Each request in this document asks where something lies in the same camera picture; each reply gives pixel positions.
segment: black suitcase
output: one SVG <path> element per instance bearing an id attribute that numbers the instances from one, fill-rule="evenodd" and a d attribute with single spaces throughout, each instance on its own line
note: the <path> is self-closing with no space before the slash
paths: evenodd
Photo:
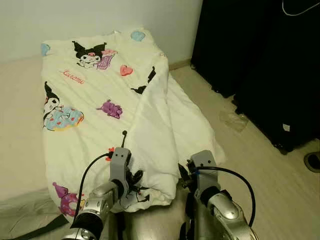
<path id="1" fill-rule="evenodd" d="M 286 12 L 307 9 L 291 1 Z M 320 7 L 278 16 L 261 59 L 234 96 L 244 113 L 283 154 L 320 133 Z"/>
<path id="2" fill-rule="evenodd" d="M 203 0 L 191 63 L 225 98 L 236 93 L 270 24 L 273 0 Z"/>

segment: pink heart print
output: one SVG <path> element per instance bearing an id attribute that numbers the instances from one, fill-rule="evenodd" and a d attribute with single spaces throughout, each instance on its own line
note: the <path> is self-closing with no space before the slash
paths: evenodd
<path id="1" fill-rule="evenodd" d="M 121 76 L 127 76 L 129 74 L 132 74 L 133 71 L 134 70 L 127 65 L 121 65 L 121 67 L 120 67 L 120 75 Z"/>

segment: baseboard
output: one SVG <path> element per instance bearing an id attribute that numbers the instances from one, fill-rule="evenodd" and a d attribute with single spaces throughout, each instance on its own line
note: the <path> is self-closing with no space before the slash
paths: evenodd
<path id="1" fill-rule="evenodd" d="M 185 66 L 189 66 L 190 62 L 191 62 L 191 58 L 171 63 L 169 64 L 169 71 L 176 70 Z"/>

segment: white label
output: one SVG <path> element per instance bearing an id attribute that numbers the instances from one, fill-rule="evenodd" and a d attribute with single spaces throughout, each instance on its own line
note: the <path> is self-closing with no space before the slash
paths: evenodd
<path id="1" fill-rule="evenodd" d="M 286 132 L 290 132 L 290 125 L 287 124 L 282 124 L 283 130 L 285 130 Z"/>

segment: black cable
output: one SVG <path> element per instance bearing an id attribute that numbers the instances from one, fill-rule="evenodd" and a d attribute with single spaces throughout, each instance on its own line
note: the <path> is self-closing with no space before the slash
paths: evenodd
<path id="1" fill-rule="evenodd" d="M 78 196 L 78 201 L 76 203 L 76 209 L 75 209 L 75 214 L 74 214 L 74 218 L 73 218 L 73 221 L 75 221 L 78 213 L 79 213 L 79 209 L 80 209 L 80 202 L 81 202 L 81 196 L 82 196 L 82 188 L 84 186 L 84 181 L 85 181 L 85 178 L 86 178 L 86 175 L 87 175 L 87 172 L 88 170 L 91 168 L 91 166 L 96 162 L 98 161 L 100 158 L 103 158 L 103 157 L 106 157 L 106 156 L 109 156 L 110 157 L 110 153 L 105 153 L 105 154 L 102 154 L 101 156 L 98 156 L 95 160 L 93 160 L 90 165 L 86 168 L 86 170 L 84 171 L 84 174 L 82 176 L 82 179 L 81 179 L 81 183 L 80 183 L 80 189 L 79 189 L 79 196 Z"/>
<path id="2" fill-rule="evenodd" d="M 250 183 L 248 182 L 247 179 L 245 179 L 244 176 L 240 175 L 239 173 L 226 169 L 226 168 L 222 168 L 222 167 L 217 167 L 217 166 L 199 166 L 197 167 L 198 170 L 216 170 L 216 171 L 222 171 L 222 172 L 226 172 L 232 175 L 237 176 L 238 178 L 240 178 L 242 181 L 244 181 L 244 183 L 247 185 L 249 191 L 250 191 L 250 195 L 251 195 L 251 200 L 252 200 L 252 213 L 251 213 L 251 217 L 250 217 L 250 221 L 249 221 L 249 227 L 252 227 L 254 220 L 255 220 L 255 216 L 256 216 L 256 199 L 255 199 L 255 194 L 254 194 L 254 190 L 251 187 Z"/>

